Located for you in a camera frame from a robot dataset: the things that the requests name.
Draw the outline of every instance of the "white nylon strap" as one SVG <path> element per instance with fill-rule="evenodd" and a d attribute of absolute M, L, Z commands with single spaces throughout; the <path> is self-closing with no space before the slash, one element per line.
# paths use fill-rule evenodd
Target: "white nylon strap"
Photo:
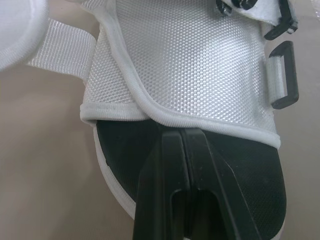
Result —
<path fill-rule="evenodd" d="M 26 64 L 86 81 L 95 47 L 90 33 L 50 19 L 43 44 Z"/>
<path fill-rule="evenodd" d="M 273 56 L 266 61 L 266 73 L 269 91 L 269 103 L 283 98 L 285 94 L 282 62 L 280 56 Z"/>

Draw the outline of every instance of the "black plastic buckle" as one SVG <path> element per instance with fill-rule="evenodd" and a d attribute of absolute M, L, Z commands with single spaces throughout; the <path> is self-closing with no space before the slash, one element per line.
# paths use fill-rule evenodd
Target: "black plastic buckle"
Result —
<path fill-rule="evenodd" d="M 282 56 L 284 57 L 287 96 L 273 102 L 271 105 L 274 109 L 284 109 L 296 103 L 299 99 L 294 44 L 292 41 L 281 43 L 270 53 L 269 58 Z"/>
<path fill-rule="evenodd" d="M 258 0 L 232 0 L 233 5 L 244 10 L 251 9 Z"/>
<path fill-rule="evenodd" d="M 264 38 L 270 41 L 285 32 L 293 34 L 298 29 L 297 17 L 292 11 L 288 0 L 279 0 L 279 7 L 281 12 L 280 23 L 264 35 Z"/>
<path fill-rule="evenodd" d="M 223 16 L 230 16 L 232 13 L 232 8 L 228 6 L 225 2 L 222 0 L 215 0 L 216 7 L 218 8 L 219 12 Z"/>

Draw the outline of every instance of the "beige table surface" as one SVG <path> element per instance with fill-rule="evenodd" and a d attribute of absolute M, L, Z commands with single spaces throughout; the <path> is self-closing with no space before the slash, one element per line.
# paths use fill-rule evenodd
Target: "beige table surface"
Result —
<path fill-rule="evenodd" d="M 292 1 L 300 100 L 277 111 L 287 191 L 282 240 L 320 240 L 320 21 L 309 0 Z M 99 33 L 74 3 L 51 0 L 50 15 Z M 269 43 L 268 51 L 284 40 Z M 99 169 L 93 129 L 82 123 L 75 77 L 16 66 L 0 73 L 0 239 L 130 240 L 133 220 Z"/>

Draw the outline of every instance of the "black plastic bracket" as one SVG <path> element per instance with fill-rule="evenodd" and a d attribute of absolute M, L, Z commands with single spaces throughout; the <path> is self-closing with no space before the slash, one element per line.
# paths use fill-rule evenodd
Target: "black plastic bracket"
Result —
<path fill-rule="evenodd" d="M 274 109 L 284 109 L 299 100 L 294 44 L 292 41 L 281 43 L 270 53 L 269 58 L 282 56 L 284 58 L 287 96 L 273 102 L 271 105 Z"/>
<path fill-rule="evenodd" d="M 140 172 L 133 230 L 133 240 L 184 237 L 262 240 L 232 170 L 192 128 L 161 134 Z"/>
<path fill-rule="evenodd" d="M 274 40 L 285 32 L 293 34 L 298 29 L 297 17 L 288 0 L 279 0 L 279 7 L 281 12 L 280 23 L 264 35 L 266 40 Z"/>

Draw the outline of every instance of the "white fabric pad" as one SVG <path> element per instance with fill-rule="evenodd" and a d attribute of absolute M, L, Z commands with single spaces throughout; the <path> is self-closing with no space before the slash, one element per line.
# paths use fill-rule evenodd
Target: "white fabric pad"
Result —
<path fill-rule="evenodd" d="M 26 64 L 86 81 L 95 47 L 90 33 L 50 19 L 43 43 Z"/>
<path fill-rule="evenodd" d="M 223 1 L 232 7 L 234 11 L 237 11 L 248 18 L 259 20 L 274 26 L 279 24 L 279 20 L 281 18 L 279 0 L 258 0 L 249 10 L 235 7 L 232 4 L 232 0 Z"/>
<path fill-rule="evenodd" d="M 90 10 L 149 117 L 280 146 L 258 21 L 222 17 L 207 0 L 98 2 Z"/>
<path fill-rule="evenodd" d="M 148 119 L 135 103 L 121 71 L 111 55 L 103 27 L 97 40 L 86 84 L 80 118 L 89 124 L 96 120 L 138 121 Z"/>
<path fill-rule="evenodd" d="M 48 27 L 47 0 L 0 1 L 0 71 L 25 60 Z"/>

